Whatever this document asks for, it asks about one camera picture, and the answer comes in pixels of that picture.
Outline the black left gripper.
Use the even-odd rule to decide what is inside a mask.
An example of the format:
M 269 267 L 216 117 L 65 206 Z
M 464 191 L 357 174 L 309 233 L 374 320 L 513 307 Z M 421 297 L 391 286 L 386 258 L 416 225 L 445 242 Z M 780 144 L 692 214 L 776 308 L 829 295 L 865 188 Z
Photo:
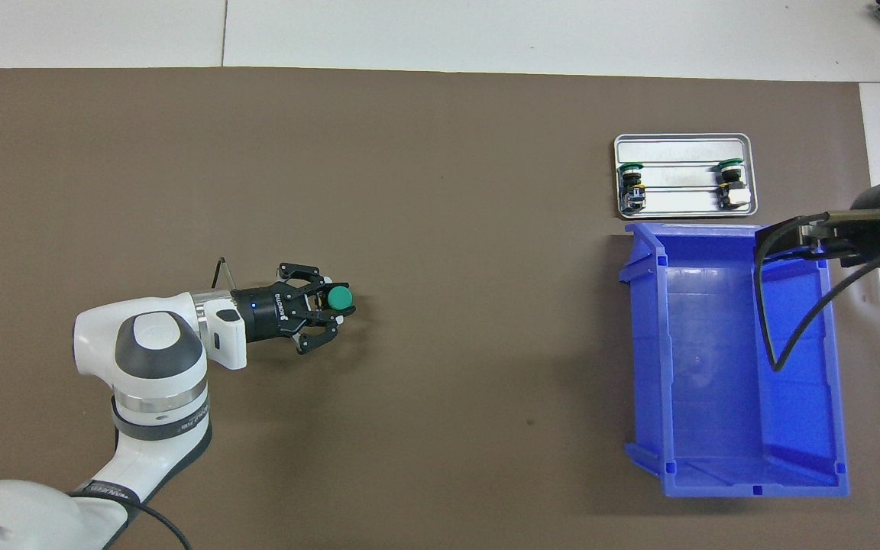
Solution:
M 332 306 L 332 290 L 340 286 L 308 265 L 280 265 L 278 284 L 231 291 L 238 314 L 244 320 L 248 342 L 291 338 L 296 335 L 298 355 L 321 348 L 338 337 L 340 326 L 355 309 L 308 311 L 304 300 L 315 306 Z

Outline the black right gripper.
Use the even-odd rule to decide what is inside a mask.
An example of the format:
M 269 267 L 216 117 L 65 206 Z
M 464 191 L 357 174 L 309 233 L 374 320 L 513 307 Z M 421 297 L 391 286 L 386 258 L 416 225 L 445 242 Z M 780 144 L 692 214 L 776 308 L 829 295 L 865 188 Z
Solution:
M 880 209 L 880 184 L 851 205 L 852 210 Z M 790 218 L 762 229 L 765 264 L 787 260 L 841 260 L 844 268 L 867 264 L 880 255 L 879 222 L 806 222 Z

